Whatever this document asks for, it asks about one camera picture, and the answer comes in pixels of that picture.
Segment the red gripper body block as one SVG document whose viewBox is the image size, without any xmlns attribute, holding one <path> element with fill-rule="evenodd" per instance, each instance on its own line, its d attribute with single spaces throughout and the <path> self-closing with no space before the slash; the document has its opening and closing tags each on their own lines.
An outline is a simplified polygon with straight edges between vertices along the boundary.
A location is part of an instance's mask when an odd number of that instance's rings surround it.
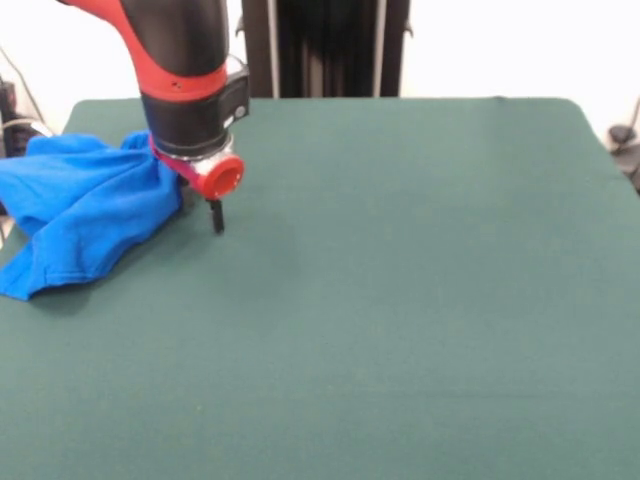
<svg viewBox="0 0 640 480">
<path fill-rule="evenodd" d="M 245 163 L 234 151 L 234 138 L 213 153 L 196 157 L 180 157 L 162 152 L 149 138 L 151 151 L 189 186 L 207 200 L 219 200 L 232 193 L 241 183 Z"/>
</svg>

